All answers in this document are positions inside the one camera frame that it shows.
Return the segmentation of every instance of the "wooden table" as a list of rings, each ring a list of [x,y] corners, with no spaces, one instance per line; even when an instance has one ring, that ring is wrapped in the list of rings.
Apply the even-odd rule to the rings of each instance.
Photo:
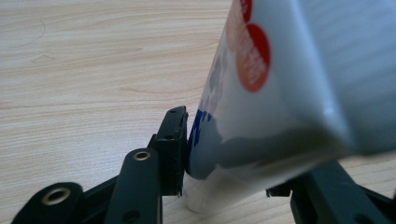
[[[38,190],[84,189],[145,147],[166,110],[195,116],[230,1],[2,1],[0,222]],[[391,196],[396,155],[349,159],[357,182]],[[165,223],[292,223],[288,198],[198,215],[164,199]]]

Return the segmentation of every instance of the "red logo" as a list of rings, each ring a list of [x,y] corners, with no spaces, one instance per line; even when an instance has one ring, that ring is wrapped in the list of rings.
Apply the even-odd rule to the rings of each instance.
[[[242,86],[250,92],[259,91],[268,77],[271,49],[264,30],[249,22],[251,0],[233,1],[226,24],[230,51],[236,53],[236,68]]]

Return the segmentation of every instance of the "black plastic bracket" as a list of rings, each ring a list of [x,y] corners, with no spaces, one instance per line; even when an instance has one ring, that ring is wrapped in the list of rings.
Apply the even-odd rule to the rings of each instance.
[[[297,224],[396,221],[392,200],[373,191],[368,194],[369,191],[357,185],[338,162],[268,189],[267,195],[289,196],[290,191],[291,211]]]
[[[30,199],[12,223],[162,223],[162,196],[181,195],[187,118],[185,106],[169,110],[148,147],[125,157],[119,176],[86,192],[76,183],[48,186]]]

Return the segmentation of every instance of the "metal grommet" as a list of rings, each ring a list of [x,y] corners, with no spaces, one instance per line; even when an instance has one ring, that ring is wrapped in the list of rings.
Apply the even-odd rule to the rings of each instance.
[[[151,154],[149,154],[149,152],[147,151],[140,151],[134,154],[134,159],[136,161],[145,161],[146,159],[148,159],[151,156]]]
[[[70,196],[70,193],[70,189],[67,188],[52,189],[50,192],[44,195],[43,199],[41,199],[41,202],[47,206],[55,205],[66,200]]]

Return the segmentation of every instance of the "bolt hole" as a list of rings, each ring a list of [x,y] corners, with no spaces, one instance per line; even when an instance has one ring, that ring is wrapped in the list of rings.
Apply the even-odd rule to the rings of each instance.
[[[134,154],[134,159],[137,161],[145,161],[150,157],[150,154],[146,151],[137,152]]]
[[[359,224],[373,224],[374,223],[369,217],[367,217],[363,214],[356,214],[354,216],[354,219],[355,219],[356,223],[359,223]]]
[[[138,211],[132,210],[125,213],[122,217],[123,223],[135,223],[140,218],[140,213]]]
[[[165,136],[165,139],[173,140],[173,139],[174,139],[174,136],[173,136],[173,135],[166,135],[166,136]]]
[[[66,200],[70,196],[70,193],[70,189],[67,188],[53,189],[44,195],[41,202],[47,206],[55,205]]]

